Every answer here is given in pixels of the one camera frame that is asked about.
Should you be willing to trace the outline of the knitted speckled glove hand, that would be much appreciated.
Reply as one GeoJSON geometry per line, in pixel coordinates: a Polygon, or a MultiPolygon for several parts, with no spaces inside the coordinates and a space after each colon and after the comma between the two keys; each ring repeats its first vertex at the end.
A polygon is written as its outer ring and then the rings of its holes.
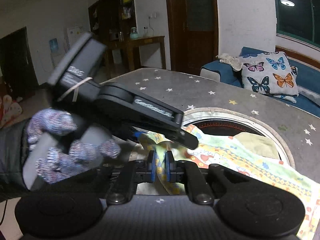
{"type": "Polygon", "coordinates": [[[103,158],[115,159],[121,152],[106,129],[52,108],[30,119],[27,142],[29,155],[22,174],[28,189],[37,178],[54,184],[98,166],[103,158]]]}

